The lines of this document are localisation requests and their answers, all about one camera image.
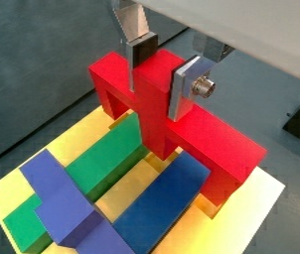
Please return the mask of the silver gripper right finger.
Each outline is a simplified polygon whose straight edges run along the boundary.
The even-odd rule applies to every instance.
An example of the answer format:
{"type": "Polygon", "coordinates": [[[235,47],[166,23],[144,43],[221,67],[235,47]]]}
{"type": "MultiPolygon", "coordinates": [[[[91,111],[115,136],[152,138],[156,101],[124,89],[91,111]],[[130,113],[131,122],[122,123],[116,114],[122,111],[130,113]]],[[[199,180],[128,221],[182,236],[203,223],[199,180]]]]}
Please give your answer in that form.
{"type": "Polygon", "coordinates": [[[207,98],[213,94],[215,83],[210,80],[211,69],[233,51],[230,45],[202,33],[194,36],[193,48],[199,54],[171,71],[167,117],[174,122],[191,110],[197,96],[207,98]]]}

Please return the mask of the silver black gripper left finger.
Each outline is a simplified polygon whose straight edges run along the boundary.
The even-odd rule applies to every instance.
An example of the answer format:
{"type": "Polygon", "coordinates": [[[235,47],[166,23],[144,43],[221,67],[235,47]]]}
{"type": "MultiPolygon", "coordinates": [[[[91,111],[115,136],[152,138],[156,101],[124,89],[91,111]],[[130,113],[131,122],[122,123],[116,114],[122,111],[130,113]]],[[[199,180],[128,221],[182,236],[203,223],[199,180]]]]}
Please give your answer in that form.
{"type": "Polygon", "coordinates": [[[134,90],[132,71],[155,54],[158,35],[148,29],[143,6],[132,0],[111,0],[112,17],[122,35],[128,63],[128,88],[134,90]]]}

